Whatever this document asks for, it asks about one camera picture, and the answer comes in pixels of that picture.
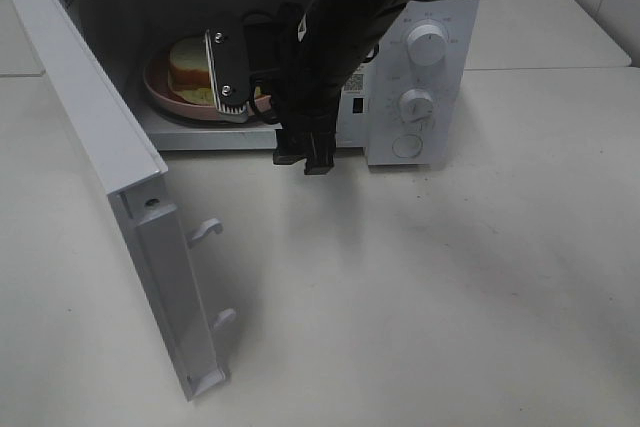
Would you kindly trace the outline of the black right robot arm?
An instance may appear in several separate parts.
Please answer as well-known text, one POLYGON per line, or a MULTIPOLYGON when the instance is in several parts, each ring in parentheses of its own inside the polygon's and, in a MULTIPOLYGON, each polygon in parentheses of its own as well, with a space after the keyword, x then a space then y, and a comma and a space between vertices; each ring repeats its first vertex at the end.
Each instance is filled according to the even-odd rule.
POLYGON ((251 82, 270 96, 276 131, 273 162, 304 162, 307 175, 334 166, 341 89, 410 1, 311 0, 282 6, 269 42, 275 66, 251 82))

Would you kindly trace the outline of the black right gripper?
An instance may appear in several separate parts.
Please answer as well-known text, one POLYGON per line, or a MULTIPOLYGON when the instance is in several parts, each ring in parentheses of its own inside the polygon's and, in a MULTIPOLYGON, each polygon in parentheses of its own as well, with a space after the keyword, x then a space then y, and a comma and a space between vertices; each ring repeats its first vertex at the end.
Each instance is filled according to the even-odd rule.
POLYGON ((326 175, 334 167, 343 85, 343 8, 336 1, 282 3, 242 20, 252 41, 252 79, 271 94, 283 127, 275 131, 273 164, 306 160, 305 175, 326 175))

